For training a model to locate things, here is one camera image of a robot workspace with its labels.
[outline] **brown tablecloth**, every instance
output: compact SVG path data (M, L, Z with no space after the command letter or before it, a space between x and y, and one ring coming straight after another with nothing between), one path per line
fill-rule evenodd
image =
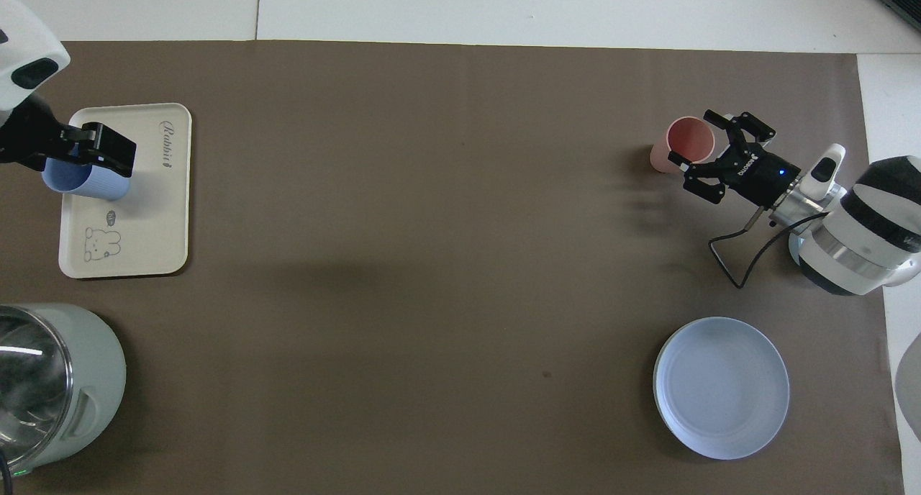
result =
M879 292L838 298L783 245L736 291L707 252L753 206L655 173L681 115L750 111L806 167L866 167L852 55L331 42L69 43L76 109L194 116L177 276L57 268L60 197L2 173L0 301L98 312L124 403L25 493L898 493ZM724 143L717 134L718 150ZM723 246L737 271L774 230ZM726 315L786 361L789 416L739 461L655 410L685 322Z

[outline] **cable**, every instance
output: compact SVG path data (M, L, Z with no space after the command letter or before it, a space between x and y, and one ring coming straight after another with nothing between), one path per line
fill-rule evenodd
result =
M13 474L9 471L9 465L6 463L6 455L0 448L0 473L3 474L3 492L4 495L13 495Z
M789 233L793 229L796 229L796 227L799 227L800 225L806 222L812 222L813 219L819 219L820 217L825 217L827 215L828 213L819 213L817 215L812 215L810 217L804 217L804 219L799 220L799 222L796 222L793 225L790 225L788 227L784 227L784 229L781 230L779 233L776 233L776 235L774 235L773 238L771 238L770 240L767 240L767 243L764 243L764 246L760 249L760 251L758 251L758 253L754 255L754 258L751 259L749 268L746 270L745 276L743 276L743 282L741 283L737 282L736 278L733 278L732 273L730 272L730 269L727 268L726 263L723 263L723 259L720 257L720 254L717 253L717 249L714 249L713 245L716 242L721 242L721 240L729 240L731 238L735 238L737 236L743 235L744 233L748 232L750 224L746 225L742 230L737 230L737 232L734 232L732 234L727 234L726 236L717 236L716 238L711 239L707 243L707 246L710 246L710 253L713 255L714 258L717 259L717 264L720 265L720 268L723 270L723 274L726 274L727 278L729 278L730 281L732 281L733 286L736 286L737 289L742 289L743 286L745 286L745 283L748 281L749 275L751 274L751 270L754 269L754 263L758 262L758 260L761 258L761 255L764 252L766 252L767 249L769 249L769 247L774 244L774 242L779 240L786 233Z

